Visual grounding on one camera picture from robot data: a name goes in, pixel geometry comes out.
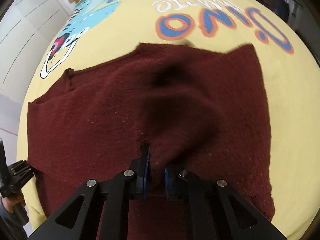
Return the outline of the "person's left hand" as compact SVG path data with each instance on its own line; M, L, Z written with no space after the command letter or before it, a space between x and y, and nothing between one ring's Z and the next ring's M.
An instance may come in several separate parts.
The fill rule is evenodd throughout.
M21 204L25 207L25 200L23 193L12 194L9 197L1 197L2 204L4 208L8 211L8 213L13 214L13 207L17 204Z

